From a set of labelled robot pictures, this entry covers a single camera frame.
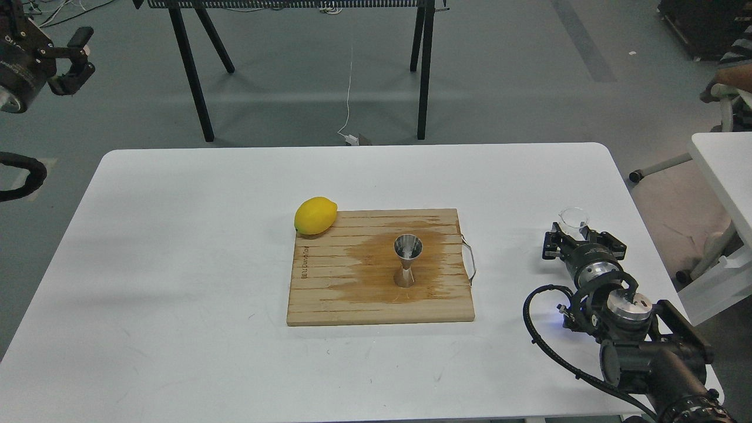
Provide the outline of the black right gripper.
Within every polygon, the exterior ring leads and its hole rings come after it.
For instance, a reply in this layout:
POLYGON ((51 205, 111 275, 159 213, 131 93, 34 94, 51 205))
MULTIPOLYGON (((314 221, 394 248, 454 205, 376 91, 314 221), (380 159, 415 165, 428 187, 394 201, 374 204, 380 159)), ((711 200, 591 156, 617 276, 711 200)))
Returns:
POLYGON ((588 240, 577 241, 553 222, 551 231, 543 239, 543 260, 564 260, 575 287, 608 273, 622 270, 619 260, 626 256, 627 247, 608 232, 589 230, 588 240))

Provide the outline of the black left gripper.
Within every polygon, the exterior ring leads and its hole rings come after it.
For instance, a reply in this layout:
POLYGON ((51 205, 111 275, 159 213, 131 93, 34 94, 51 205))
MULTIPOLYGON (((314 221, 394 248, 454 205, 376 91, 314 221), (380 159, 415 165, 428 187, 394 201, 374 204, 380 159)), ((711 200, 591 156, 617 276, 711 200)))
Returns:
POLYGON ((93 27, 80 27, 66 46, 49 46, 46 58, 35 56, 29 43, 34 22, 24 11, 21 1, 1 1, 1 86, 2 111, 24 113, 48 82, 57 96, 72 96, 94 74, 89 62, 87 43, 93 27), (69 59, 70 69, 61 75, 54 59, 69 59))

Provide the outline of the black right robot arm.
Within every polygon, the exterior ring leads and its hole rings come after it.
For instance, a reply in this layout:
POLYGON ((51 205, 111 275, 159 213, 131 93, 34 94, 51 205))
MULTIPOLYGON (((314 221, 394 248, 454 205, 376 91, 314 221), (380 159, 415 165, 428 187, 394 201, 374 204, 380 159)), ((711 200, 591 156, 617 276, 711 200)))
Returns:
POLYGON ((586 225, 579 232, 581 239, 575 239, 553 223, 545 234, 542 258, 561 259, 574 288, 548 284, 528 295, 523 322, 532 343, 578 380, 638 407, 655 422, 732 422, 718 391, 706 388, 711 345, 669 301, 653 303, 637 292, 636 279, 620 265, 624 243, 586 225), (564 328, 599 343, 602 378, 567 362, 535 329, 531 302, 546 291, 569 300, 557 307, 564 328))

